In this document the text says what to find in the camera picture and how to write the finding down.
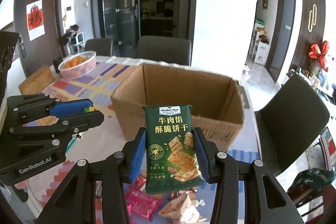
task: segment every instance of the gray door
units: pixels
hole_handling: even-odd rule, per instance
[[[286,57],[289,41],[291,39],[291,29],[294,20],[294,8],[295,0],[283,0],[283,14],[280,31],[278,34],[276,34],[276,32],[273,34],[278,35],[278,43],[269,68],[275,79],[279,77]]]

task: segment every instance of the fruit basket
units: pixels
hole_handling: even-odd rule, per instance
[[[58,66],[65,80],[73,80],[91,72],[97,64],[96,52],[88,51],[73,55]]]

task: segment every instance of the black chair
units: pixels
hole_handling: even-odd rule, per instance
[[[319,136],[330,114],[312,87],[293,75],[255,116],[262,159],[277,176]]]
[[[191,42],[181,38],[143,36],[136,47],[135,58],[190,66]]]
[[[93,38],[85,43],[85,51],[95,51],[97,55],[112,56],[112,41],[110,37]]]

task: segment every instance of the white basket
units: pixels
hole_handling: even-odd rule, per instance
[[[89,60],[86,60],[85,62],[77,66],[74,66],[72,68],[68,68],[68,69],[64,68],[65,64],[68,61],[74,59],[77,56],[88,57]],[[79,78],[79,77],[82,77],[88,74],[96,67],[96,65],[97,65],[96,52],[88,51],[88,52],[81,52],[81,53],[78,53],[76,55],[73,55],[67,58],[62,63],[60,63],[60,65],[58,66],[58,69],[61,72],[65,80],[73,80],[73,79],[76,79],[76,78]]]

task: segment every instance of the door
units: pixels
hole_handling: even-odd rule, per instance
[[[62,56],[58,43],[55,0],[15,0],[14,27],[26,77]]]
[[[137,45],[136,0],[102,0],[102,37],[113,38],[113,55],[134,57]]]
[[[322,46],[325,20],[326,0],[303,0],[300,32],[290,69],[310,68],[308,52],[311,44]]]
[[[269,50],[266,69],[274,81],[279,77],[289,42],[295,13],[295,0],[278,0],[278,11],[274,26],[273,38]]]

